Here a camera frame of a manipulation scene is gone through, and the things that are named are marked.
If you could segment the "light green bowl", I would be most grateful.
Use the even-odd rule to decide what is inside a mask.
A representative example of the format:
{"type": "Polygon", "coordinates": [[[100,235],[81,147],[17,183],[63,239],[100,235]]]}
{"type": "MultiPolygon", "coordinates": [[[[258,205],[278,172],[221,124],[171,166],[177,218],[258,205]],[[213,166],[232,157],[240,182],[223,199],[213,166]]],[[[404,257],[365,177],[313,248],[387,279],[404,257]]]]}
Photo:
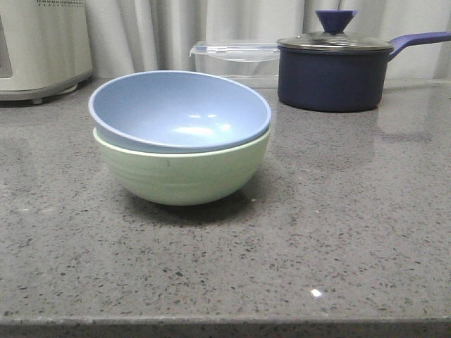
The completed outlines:
{"type": "Polygon", "coordinates": [[[263,161],[270,132],[229,149],[195,154],[133,151],[104,141],[93,130],[101,157],[130,193],[169,206],[193,206],[227,197],[242,188],[263,161]]]}

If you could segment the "light blue bowl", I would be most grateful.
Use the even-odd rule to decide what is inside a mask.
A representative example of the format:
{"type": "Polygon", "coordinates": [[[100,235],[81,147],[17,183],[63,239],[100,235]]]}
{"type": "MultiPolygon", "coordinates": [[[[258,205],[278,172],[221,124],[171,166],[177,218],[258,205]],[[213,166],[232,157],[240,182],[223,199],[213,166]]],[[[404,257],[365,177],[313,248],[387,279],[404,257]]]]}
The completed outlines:
{"type": "Polygon", "coordinates": [[[89,111],[99,136],[133,151],[190,154],[228,149],[264,134],[272,113],[253,89],[205,73],[158,70],[110,80],[89,111]]]}

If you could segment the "clear plastic storage container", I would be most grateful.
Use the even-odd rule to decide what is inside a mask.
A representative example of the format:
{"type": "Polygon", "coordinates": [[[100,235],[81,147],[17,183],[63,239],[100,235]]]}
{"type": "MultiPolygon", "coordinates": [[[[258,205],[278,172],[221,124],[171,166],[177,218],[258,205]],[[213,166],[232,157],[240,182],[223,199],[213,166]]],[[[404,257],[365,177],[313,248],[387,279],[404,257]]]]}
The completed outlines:
{"type": "Polygon", "coordinates": [[[274,42],[199,41],[191,48],[190,55],[197,72],[226,77],[252,88],[278,86],[280,53],[274,42]]]}

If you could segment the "dark blue saucepan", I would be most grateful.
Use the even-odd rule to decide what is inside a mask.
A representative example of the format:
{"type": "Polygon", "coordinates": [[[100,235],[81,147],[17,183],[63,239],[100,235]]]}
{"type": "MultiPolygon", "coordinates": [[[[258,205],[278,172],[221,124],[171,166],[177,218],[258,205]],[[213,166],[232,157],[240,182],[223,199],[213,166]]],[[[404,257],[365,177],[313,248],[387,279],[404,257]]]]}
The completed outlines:
{"type": "Polygon", "coordinates": [[[403,35],[376,49],[335,51],[294,48],[279,41],[278,97],[310,111],[371,110],[381,101],[388,62],[401,50],[449,40],[449,32],[429,32],[403,35]]]}

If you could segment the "grey curtain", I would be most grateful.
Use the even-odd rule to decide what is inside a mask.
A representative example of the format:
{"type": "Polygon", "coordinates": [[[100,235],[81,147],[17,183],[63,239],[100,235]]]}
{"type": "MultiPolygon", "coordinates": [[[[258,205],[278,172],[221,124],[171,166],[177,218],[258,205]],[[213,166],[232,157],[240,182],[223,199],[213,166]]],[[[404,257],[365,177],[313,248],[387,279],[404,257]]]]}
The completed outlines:
{"type": "Polygon", "coordinates": [[[198,41],[275,42],[320,29],[319,9],[357,12],[349,31],[390,40],[448,31],[449,1],[87,1],[94,73],[193,70],[198,41]]]}

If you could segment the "glass lid with blue knob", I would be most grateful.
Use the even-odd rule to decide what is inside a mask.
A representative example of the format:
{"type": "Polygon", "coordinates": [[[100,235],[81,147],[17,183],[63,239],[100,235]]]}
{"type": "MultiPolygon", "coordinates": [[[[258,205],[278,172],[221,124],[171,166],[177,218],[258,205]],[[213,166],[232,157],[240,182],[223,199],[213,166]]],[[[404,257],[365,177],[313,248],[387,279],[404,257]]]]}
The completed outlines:
{"type": "Polygon", "coordinates": [[[316,10],[322,31],[304,33],[296,37],[279,39],[280,48],[303,51],[391,51],[391,43],[374,37],[362,36],[345,29],[358,14],[356,10],[316,10]]]}

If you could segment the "cream toaster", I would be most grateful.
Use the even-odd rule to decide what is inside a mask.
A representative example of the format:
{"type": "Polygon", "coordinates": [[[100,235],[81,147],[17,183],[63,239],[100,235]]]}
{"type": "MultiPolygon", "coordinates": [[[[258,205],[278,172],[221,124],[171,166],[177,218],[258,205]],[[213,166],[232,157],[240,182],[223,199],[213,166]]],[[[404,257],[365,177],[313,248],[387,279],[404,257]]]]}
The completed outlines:
{"type": "Polygon", "coordinates": [[[1,2],[1,100],[41,102],[93,72],[84,1],[1,2]]]}

